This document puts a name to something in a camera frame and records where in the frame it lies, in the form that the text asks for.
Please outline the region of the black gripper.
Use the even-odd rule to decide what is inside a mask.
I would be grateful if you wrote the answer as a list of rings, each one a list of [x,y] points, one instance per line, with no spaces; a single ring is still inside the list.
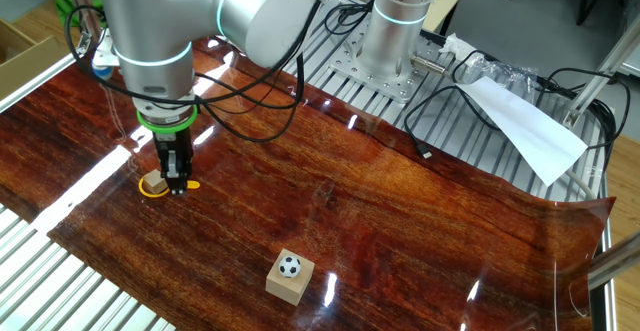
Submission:
[[[193,148],[190,129],[166,134],[153,133],[153,139],[159,155],[161,176],[170,192],[173,195],[185,193],[187,179],[192,175]]]

